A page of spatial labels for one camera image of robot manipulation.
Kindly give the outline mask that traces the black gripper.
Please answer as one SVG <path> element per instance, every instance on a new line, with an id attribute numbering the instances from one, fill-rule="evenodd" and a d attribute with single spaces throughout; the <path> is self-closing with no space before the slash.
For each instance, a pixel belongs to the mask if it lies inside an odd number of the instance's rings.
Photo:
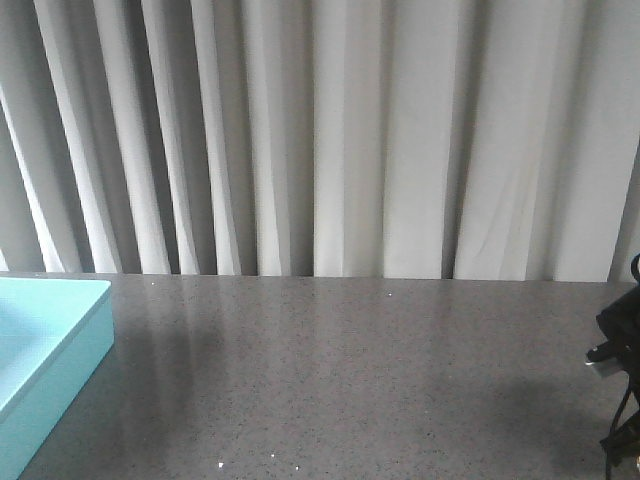
<path id="1" fill-rule="evenodd" d="M 630 389 L 639 394 L 639 255 L 630 265 L 636 285 L 604 308 L 596 323 L 606 341 L 588 350 L 585 364 L 601 377 L 624 371 Z"/>

